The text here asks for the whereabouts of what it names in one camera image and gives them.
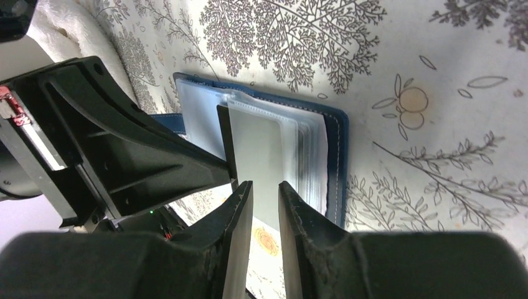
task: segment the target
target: leaf pattern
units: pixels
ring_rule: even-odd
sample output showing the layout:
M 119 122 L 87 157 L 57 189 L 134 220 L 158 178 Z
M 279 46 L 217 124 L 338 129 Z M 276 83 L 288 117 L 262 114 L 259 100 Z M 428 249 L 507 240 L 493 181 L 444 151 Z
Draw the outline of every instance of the leaf pattern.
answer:
M 396 74 L 396 79 L 394 80 L 394 95 L 399 98 L 402 93 L 402 78 L 400 74 Z
M 162 8 L 158 8 L 153 0 L 134 0 L 134 7 L 141 17 L 151 16 L 153 18 L 152 24 L 157 30 L 162 30 L 163 27 L 166 27 L 167 41 L 171 45 L 175 39 L 183 40 L 190 44 L 191 47 L 187 48 L 182 56 L 183 61 L 198 62 L 203 68 L 209 67 L 218 80 L 215 70 L 200 49 L 200 37 L 198 32 L 193 30 L 193 20 L 185 10 L 179 10 L 178 19 L 172 15 L 170 0 L 163 0 Z
M 482 76 L 468 82 L 469 88 L 485 89 L 495 87 L 506 82 L 508 78 L 502 76 Z
M 416 148 L 411 151 L 404 151 L 399 155 L 393 154 L 383 146 L 374 143 L 391 156 L 417 168 L 426 174 L 432 181 L 425 187 L 425 194 L 433 194 L 435 206 L 443 202 L 443 197 L 448 197 L 454 206 L 450 208 L 450 218 L 460 219 L 462 224 L 471 223 L 482 230 L 496 230 L 504 227 L 504 219 L 515 217 L 522 212 L 528 212 L 528 194 L 526 182 L 519 183 L 512 181 L 499 182 L 497 177 L 493 177 L 488 183 L 480 179 L 463 179 L 458 182 L 450 176 L 440 173 L 439 165 L 449 165 L 460 170 L 471 170 L 472 160 L 463 161 L 465 156 L 479 156 L 480 152 L 486 152 L 489 147 L 496 147 L 495 142 L 503 140 L 495 137 L 493 132 L 484 136 L 485 146 L 474 146 L 468 139 L 464 143 L 459 143 L 458 150 L 452 154 L 444 154 L 442 150 L 436 155 L 427 154 L 427 150 L 422 148 L 419 152 Z M 496 202 L 500 202 L 504 207 L 486 207 L 475 199 L 475 196 L 485 196 Z
M 414 78 L 410 78 L 407 81 L 405 81 L 405 84 L 403 85 L 404 88 L 407 88 L 411 83 L 414 81 Z
M 134 88 L 139 107 L 147 114 L 157 113 L 158 109 L 148 90 L 148 85 L 157 85 L 143 43 L 125 28 L 113 35 L 112 39 Z
M 110 0 L 96 0 L 94 4 L 97 12 L 95 19 L 104 19 L 109 27 L 115 26 L 114 23 L 122 25 L 130 17 L 128 6 L 122 0 L 114 0 L 113 4 L 110 4 Z
M 385 99 L 377 102 L 376 104 L 374 104 L 372 106 L 372 109 L 382 109 L 382 108 L 385 108 L 385 107 L 389 107 L 392 104 L 394 104 L 397 100 L 398 100 L 397 98 L 385 98 Z
M 229 75 L 236 77 L 242 67 L 249 68 L 248 58 L 255 48 L 249 0 L 208 0 L 200 24 L 205 25 L 207 50 L 226 64 Z
M 409 137 L 407 136 L 407 132 L 405 131 L 405 128 L 402 126 L 401 123 L 398 124 L 398 130 L 400 131 L 400 135 L 405 139 L 405 141 L 408 141 Z
M 473 20 L 477 29 L 494 25 L 501 14 L 507 14 L 505 27 L 509 27 L 509 47 L 526 51 L 528 44 L 528 0 L 446 0 L 446 11 L 435 11 L 430 22 L 451 23 L 462 27 Z
M 164 88 L 165 97 L 167 98 L 167 101 L 169 102 L 169 106 L 171 107 L 172 112 L 181 113 L 181 107 L 180 107 L 180 103 L 178 100 L 178 94 L 176 93 L 176 85 L 174 84 L 174 81 L 172 80 L 171 77 L 169 77 L 168 79 L 169 79 L 170 89 L 172 90 L 172 95 L 169 94 L 169 92 L 167 92 L 166 88 Z
M 429 69 L 436 70 L 435 65 L 427 57 L 420 55 L 419 58 Z
M 458 94 L 461 95 L 462 97 L 465 97 L 465 98 L 473 98 L 473 96 L 469 93 L 469 91 L 463 89 L 463 88 L 459 88 L 457 90 Z
M 387 179 L 375 172 L 372 175 L 370 187 L 365 178 L 359 180 L 357 176 L 347 182 L 348 229 L 430 232 L 443 228 L 438 213 L 429 211 L 424 197 L 414 201 L 396 178 Z
M 254 0 L 257 54 L 265 69 L 273 64 L 278 82 L 292 92 L 313 87 L 313 65 L 327 75 L 334 91 L 345 93 L 354 74 L 370 75 L 379 43 L 367 24 L 386 15 L 378 1 Z

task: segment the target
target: screw hole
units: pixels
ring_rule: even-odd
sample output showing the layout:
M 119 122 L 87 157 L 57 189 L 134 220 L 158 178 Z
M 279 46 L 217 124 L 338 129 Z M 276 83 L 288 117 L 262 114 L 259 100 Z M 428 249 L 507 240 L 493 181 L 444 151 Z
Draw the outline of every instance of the screw hole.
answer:
M 186 232 L 181 232 L 179 234 L 173 235 L 171 238 L 171 241 L 185 241 L 189 240 L 192 237 L 191 234 L 188 234 Z
M 143 112 L 142 109 L 140 109 L 136 104 L 132 104 L 132 109 L 136 110 L 137 112 Z
M 96 73 L 98 73 L 101 76 L 105 74 L 101 65 L 93 64 L 93 69 L 95 70 Z

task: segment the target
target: fabric surface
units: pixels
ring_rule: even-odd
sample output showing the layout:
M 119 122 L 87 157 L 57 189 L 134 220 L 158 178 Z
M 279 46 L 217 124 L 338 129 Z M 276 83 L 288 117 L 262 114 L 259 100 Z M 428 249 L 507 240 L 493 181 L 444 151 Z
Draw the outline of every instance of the fabric surface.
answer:
M 528 0 L 84 1 L 148 113 L 179 111 L 174 72 L 343 109 L 347 230 L 491 230 L 528 254 Z M 263 261 L 248 288 L 283 298 Z
M 99 56 L 121 89 L 137 102 L 113 44 L 95 19 L 78 3 L 73 0 L 39 0 L 27 35 L 54 62 Z

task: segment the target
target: blue leather wallet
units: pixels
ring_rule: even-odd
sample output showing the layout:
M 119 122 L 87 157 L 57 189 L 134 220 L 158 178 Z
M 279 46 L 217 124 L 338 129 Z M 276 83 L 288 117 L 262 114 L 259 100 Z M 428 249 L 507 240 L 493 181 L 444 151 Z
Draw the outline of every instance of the blue leather wallet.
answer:
M 183 73 L 175 73 L 174 79 L 184 79 L 215 88 L 236 89 L 264 101 L 321 114 L 324 117 L 328 139 L 328 193 L 326 217 L 338 226 L 344 227 L 349 147 L 349 120 L 346 113 L 342 110 L 318 103 L 258 92 L 236 83 L 218 82 Z M 184 134 L 185 132 L 182 115 L 180 114 L 152 115 L 152 117 L 177 134 Z

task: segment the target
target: orange circle print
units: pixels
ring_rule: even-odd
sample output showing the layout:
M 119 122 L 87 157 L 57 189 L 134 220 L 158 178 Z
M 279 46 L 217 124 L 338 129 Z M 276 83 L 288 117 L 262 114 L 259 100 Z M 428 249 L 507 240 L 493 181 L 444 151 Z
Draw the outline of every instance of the orange circle print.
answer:
M 255 238 L 258 241 L 260 247 L 262 247 L 268 254 L 276 257 L 279 253 L 279 246 L 275 239 L 262 228 L 255 229 Z

